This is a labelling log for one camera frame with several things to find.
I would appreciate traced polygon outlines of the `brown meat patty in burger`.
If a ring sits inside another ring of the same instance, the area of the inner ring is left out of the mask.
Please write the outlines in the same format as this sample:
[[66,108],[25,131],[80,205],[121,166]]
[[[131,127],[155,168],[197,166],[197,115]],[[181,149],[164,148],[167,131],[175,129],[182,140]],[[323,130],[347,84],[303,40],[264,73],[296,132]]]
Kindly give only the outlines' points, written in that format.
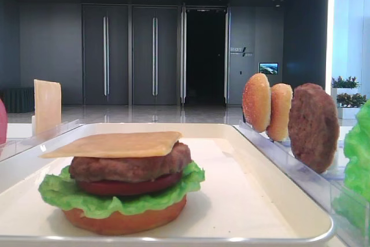
[[180,172],[191,162],[189,147],[177,142],[169,154],[161,157],[74,157],[69,166],[69,173],[72,178],[84,182],[115,180],[138,183]]

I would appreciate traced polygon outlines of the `yellow cheese slice on burger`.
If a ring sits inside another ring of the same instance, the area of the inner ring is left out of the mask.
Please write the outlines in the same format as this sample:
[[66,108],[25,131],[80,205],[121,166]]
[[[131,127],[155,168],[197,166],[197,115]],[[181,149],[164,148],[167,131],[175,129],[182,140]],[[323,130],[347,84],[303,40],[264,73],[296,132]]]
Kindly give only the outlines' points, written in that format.
[[169,154],[182,137],[177,131],[111,133],[90,135],[77,139],[41,158],[147,158]]

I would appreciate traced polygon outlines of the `red tomato slice in burger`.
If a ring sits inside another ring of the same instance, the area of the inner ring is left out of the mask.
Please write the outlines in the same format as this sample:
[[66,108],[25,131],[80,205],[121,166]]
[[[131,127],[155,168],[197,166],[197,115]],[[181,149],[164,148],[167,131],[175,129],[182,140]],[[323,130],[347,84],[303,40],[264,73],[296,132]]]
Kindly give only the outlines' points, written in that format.
[[129,183],[113,180],[99,182],[77,181],[77,185],[83,191],[97,196],[135,196],[146,193],[163,191],[177,184],[182,178],[183,172],[163,175],[152,181]]

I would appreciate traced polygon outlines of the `upright brown meat patty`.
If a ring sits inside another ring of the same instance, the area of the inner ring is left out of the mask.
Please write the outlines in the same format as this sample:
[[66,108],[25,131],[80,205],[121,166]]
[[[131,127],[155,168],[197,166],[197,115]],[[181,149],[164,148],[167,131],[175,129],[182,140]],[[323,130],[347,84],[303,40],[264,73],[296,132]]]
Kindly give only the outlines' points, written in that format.
[[294,157],[318,174],[332,164],[339,138],[338,114],[321,86],[305,83],[294,89],[288,135]]

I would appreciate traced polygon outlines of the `upright yellow cheese slice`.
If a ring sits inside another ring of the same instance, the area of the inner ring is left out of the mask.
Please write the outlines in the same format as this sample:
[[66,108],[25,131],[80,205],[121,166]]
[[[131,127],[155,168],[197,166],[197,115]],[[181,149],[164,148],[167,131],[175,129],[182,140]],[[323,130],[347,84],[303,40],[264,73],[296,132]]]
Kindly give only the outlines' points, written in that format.
[[61,123],[61,85],[34,79],[35,134],[51,130]]

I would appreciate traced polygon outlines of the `green lettuce leaf in burger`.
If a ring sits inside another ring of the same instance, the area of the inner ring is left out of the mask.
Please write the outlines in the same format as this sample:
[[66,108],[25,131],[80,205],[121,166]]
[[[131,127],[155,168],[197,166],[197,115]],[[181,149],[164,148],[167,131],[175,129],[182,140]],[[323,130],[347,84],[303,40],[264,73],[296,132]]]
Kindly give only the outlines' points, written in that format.
[[77,208],[89,218],[104,219],[114,212],[138,215],[148,210],[165,209],[179,202],[187,193],[200,190],[200,183],[204,180],[205,170],[192,162],[185,167],[180,181],[164,191],[129,197],[95,196],[77,186],[66,166],[59,175],[46,175],[38,191],[43,201],[54,207],[64,211]]

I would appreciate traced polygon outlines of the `upright red tomato slice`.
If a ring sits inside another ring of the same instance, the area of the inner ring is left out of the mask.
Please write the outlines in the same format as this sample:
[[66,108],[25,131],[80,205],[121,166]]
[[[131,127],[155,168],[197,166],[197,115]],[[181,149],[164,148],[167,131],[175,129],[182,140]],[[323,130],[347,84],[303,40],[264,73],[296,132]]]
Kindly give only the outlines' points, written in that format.
[[4,144],[6,142],[7,130],[8,117],[6,113],[6,108],[2,100],[0,99],[0,144]]

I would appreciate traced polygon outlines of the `upright green lettuce leaf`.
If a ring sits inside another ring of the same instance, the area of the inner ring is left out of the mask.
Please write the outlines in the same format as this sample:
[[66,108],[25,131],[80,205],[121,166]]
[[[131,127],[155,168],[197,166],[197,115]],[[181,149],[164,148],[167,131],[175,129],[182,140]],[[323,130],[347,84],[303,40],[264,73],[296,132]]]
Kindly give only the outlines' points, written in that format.
[[[345,186],[369,201],[369,103],[356,115],[357,124],[346,134],[344,155],[349,159],[345,168]],[[353,197],[341,194],[334,199],[336,212],[365,231],[365,208]]]

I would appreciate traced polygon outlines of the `upright golden bun top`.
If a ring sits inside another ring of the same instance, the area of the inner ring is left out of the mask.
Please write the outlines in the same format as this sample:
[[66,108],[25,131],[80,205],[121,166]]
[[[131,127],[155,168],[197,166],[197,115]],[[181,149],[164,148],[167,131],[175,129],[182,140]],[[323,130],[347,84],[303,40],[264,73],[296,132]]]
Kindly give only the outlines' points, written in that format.
[[263,73],[254,74],[242,94],[243,115],[257,132],[264,132],[271,119],[271,88]]

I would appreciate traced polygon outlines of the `dark double door middle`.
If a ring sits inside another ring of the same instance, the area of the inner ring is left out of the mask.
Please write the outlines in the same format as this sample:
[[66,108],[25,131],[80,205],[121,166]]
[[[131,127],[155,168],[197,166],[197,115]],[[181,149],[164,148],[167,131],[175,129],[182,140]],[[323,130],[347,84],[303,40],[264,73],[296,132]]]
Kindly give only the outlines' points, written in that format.
[[177,104],[177,9],[134,7],[133,104]]

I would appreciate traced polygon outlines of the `dark double door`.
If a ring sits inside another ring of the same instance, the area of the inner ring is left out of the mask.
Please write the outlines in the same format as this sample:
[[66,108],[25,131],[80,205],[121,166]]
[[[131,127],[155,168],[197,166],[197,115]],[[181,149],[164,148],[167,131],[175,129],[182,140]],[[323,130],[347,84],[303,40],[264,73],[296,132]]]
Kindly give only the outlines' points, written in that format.
[[84,102],[128,104],[128,8],[83,7]]
[[133,104],[177,104],[177,9],[134,7]]

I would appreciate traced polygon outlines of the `upright bun slice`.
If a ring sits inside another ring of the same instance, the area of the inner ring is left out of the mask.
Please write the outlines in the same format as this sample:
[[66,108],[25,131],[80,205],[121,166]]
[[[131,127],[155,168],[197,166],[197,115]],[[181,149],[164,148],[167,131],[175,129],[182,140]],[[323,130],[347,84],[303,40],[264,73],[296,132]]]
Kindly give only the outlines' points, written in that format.
[[288,121],[293,91],[290,85],[278,83],[271,88],[271,120],[267,135],[271,140],[282,141],[288,137]]

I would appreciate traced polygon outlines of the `white rectangular serving tray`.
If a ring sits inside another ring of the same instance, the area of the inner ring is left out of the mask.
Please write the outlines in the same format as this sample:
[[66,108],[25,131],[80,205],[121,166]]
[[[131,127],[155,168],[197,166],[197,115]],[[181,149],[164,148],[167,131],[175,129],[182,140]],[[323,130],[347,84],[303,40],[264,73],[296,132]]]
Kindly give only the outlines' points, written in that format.
[[[145,131],[181,132],[205,170],[200,191],[188,194],[175,221],[135,235],[99,236],[42,201],[44,176],[70,162],[42,153],[89,135]],[[2,246],[328,246],[334,234],[332,217],[226,124],[85,124],[1,162]]]

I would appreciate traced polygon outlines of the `dark double door left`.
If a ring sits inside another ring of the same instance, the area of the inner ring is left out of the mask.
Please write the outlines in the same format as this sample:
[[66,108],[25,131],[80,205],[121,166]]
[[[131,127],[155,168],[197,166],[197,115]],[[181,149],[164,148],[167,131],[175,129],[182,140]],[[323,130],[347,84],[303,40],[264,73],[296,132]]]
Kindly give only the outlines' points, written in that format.
[[128,104],[128,8],[83,7],[84,102]]

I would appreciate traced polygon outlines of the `bottom burger bun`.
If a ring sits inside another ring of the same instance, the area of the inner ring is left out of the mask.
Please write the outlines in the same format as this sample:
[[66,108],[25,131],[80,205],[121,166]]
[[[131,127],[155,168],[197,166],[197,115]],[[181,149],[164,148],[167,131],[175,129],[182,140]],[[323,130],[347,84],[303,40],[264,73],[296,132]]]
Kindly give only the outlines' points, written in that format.
[[66,219],[78,228],[100,235],[128,235],[152,230],[174,221],[187,203],[187,197],[162,210],[148,210],[137,215],[114,212],[104,219],[86,217],[81,209],[63,211]]

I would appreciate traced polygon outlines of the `white planter with flowers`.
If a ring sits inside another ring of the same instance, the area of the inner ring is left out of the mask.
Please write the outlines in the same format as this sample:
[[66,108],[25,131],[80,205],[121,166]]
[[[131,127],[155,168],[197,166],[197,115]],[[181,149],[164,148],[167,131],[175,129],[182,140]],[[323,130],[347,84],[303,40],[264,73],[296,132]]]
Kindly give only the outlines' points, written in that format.
[[355,76],[338,76],[331,80],[331,95],[336,103],[340,119],[355,119],[360,108],[366,103],[366,95],[360,93],[360,84]]

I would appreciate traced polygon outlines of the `clear acrylic rack left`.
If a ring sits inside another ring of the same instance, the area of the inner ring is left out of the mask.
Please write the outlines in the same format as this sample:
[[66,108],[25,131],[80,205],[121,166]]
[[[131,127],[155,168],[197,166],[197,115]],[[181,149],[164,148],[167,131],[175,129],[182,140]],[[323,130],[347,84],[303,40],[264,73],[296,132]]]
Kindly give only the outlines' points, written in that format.
[[62,135],[81,126],[79,120],[64,122],[51,130],[34,135],[34,124],[11,123],[8,125],[8,137],[6,142],[1,144],[1,161],[11,158],[36,145]]

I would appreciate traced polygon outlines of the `clear acrylic rack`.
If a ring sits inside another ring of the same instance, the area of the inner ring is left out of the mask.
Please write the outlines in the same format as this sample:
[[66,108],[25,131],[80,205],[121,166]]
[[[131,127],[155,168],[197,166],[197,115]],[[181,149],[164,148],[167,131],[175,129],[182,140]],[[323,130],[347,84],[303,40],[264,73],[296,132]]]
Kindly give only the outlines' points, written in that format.
[[34,135],[34,124],[11,123],[8,125],[8,137],[6,142],[1,144],[1,161],[11,158],[36,145],[62,135],[81,126],[79,120],[64,122],[51,130]]
[[369,246],[369,202],[344,184],[343,141],[338,142],[335,161],[329,170],[317,174],[290,153],[290,142],[270,141],[265,134],[240,121],[235,126],[309,197],[329,212],[335,220],[337,235],[347,246]]

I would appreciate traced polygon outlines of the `clear acrylic rack right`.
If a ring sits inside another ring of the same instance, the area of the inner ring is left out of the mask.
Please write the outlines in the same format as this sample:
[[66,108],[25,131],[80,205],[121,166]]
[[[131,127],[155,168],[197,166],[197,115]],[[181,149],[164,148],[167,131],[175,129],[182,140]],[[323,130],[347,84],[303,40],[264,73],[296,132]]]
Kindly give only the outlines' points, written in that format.
[[290,142],[270,141],[265,134],[240,121],[235,126],[309,197],[329,212],[335,220],[337,235],[347,246],[369,246],[369,202],[344,184],[343,141],[338,142],[335,161],[329,170],[317,174],[290,153]]

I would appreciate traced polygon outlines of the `wall sign lettering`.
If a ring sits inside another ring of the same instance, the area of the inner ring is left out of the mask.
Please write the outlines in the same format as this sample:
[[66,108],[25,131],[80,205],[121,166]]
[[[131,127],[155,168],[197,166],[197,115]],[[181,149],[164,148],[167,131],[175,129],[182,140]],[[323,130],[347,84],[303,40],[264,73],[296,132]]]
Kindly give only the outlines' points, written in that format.
[[253,52],[247,51],[246,47],[231,47],[230,53],[234,55],[241,55],[242,57],[252,57]]

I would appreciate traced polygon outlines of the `small wall screen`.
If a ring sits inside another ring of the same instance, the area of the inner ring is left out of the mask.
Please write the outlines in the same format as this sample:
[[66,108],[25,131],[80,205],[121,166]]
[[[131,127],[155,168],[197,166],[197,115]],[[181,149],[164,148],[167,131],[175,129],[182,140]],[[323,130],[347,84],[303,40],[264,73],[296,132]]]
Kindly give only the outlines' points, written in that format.
[[259,63],[259,73],[263,73],[266,75],[277,75],[278,71],[278,63]]

